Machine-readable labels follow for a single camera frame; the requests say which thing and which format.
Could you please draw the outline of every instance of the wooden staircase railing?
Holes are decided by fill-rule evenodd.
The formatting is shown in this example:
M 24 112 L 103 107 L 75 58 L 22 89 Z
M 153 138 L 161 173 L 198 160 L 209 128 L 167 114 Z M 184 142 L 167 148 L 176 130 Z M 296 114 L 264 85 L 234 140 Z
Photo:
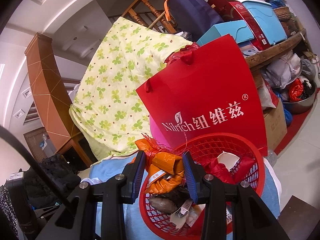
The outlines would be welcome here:
M 154 20 L 152 20 L 152 17 L 150 16 L 150 12 L 144 12 L 144 13 L 137 13 L 134 11 L 136 6 L 140 3 L 145 4 L 149 9 L 151 14 L 155 17 Z M 150 28 L 154 28 L 158 32 L 164 32 L 164 33 L 175 33 L 177 30 L 175 29 L 177 24 L 174 20 L 167 21 L 165 17 L 161 14 L 160 10 L 156 10 L 154 6 L 152 6 L 149 2 L 149 0 L 135 0 L 128 8 L 125 10 L 125 12 L 122 14 L 122 17 L 124 18 L 131 18 L 134 22 L 143 25 L 145 27 L 149 27 L 151 24 L 148 24 L 146 22 L 146 18 L 143 18 L 142 16 L 145 15 L 148 18 L 148 21 L 150 20 L 151 23 L 154 25 Z M 157 19 L 157 21 L 160 23 L 160 25 L 156 25 L 154 22 Z

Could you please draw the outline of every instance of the tile floor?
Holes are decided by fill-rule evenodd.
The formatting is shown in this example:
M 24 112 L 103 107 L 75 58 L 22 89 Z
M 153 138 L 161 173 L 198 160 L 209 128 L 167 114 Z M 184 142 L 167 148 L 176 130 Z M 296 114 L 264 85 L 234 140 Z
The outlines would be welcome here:
M 273 168 L 282 185 L 281 210 L 292 195 L 320 208 L 320 100 Z

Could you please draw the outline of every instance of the wooden door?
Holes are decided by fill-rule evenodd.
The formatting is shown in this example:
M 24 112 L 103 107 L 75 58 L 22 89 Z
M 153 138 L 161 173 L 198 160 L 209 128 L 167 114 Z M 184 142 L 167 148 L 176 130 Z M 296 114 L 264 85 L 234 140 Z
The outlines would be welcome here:
M 39 144 L 43 141 L 43 134 L 48 135 L 45 128 L 41 127 L 23 135 L 29 146 L 31 154 L 37 162 L 41 162 L 43 159 L 47 158 L 44 151 L 39 146 Z

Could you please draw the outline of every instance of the black cable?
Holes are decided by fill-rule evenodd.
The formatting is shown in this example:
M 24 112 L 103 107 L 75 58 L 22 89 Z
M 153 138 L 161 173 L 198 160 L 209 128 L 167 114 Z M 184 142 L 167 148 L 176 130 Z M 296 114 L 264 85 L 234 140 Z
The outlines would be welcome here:
M 74 216 L 76 214 L 75 208 L 67 200 L 67 198 L 62 194 L 62 192 L 58 189 L 55 183 L 48 177 L 48 175 L 44 172 L 44 170 L 40 167 L 40 165 L 33 158 L 31 153 L 24 147 L 24 145 L 15 138 L 6 128 L 0 125 L 0 138 L 5 140 L 9 145 L 11 145 L 25 160 L 26 162 L 33 168 L 33 170 L 38 174 L 40 179 L 44 181 L 44 183 L 52 190 L 52 192 L 59 198 L 62 204 L 66 206 L 66 208 L 70 211 L 70 213 Z

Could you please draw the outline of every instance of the light blue storage box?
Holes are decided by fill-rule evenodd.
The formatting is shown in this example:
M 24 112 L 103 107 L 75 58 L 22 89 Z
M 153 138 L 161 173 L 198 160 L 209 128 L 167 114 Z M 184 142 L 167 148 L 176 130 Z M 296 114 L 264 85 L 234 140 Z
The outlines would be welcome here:
M 287 35 L 270 3 L 258 0 L 239 0 L 256 20 L 270 45 L 287 39 Z
M 221 36 L 230 34 L 236 41 L 241 43 L 252 40 L 253 34 L 244 20 L 225 22 L 213 25 L 202 37 L 197 41 L 199 46 L 209 43 Z

